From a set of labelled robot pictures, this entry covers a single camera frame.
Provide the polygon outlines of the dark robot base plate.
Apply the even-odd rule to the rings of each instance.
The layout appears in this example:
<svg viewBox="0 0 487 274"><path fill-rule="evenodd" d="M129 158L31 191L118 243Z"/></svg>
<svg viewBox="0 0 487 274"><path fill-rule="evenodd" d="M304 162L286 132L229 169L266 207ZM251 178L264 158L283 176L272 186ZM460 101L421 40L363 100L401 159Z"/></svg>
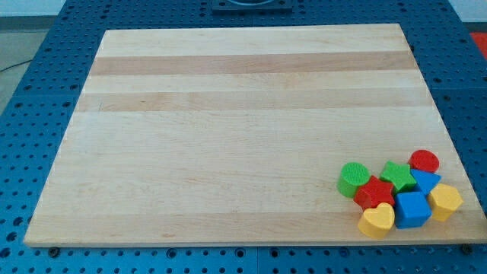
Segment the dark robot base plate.
<svg viewBox="0 0 487 274"><path fill-rule="evenodd" d="M291 11L294 0L211 0L213 13Z"/></svg>

